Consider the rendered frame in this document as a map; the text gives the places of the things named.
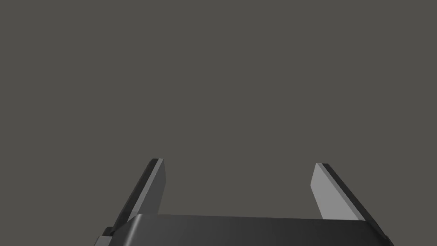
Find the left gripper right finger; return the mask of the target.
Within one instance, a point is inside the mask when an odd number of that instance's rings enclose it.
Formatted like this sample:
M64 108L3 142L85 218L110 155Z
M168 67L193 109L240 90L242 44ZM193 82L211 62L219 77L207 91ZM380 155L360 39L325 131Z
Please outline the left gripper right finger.
M386 236L329 164L315 164L310 188L323 219L365 221L379 235Z

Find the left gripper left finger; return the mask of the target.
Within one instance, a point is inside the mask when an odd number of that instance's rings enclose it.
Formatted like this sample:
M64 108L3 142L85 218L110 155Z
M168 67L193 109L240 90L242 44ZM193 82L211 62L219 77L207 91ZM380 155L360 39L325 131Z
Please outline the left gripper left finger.
M124 204L110 230L115 233L139 214L158 214L166 185L163 158L153 158L146 166L139 181Z

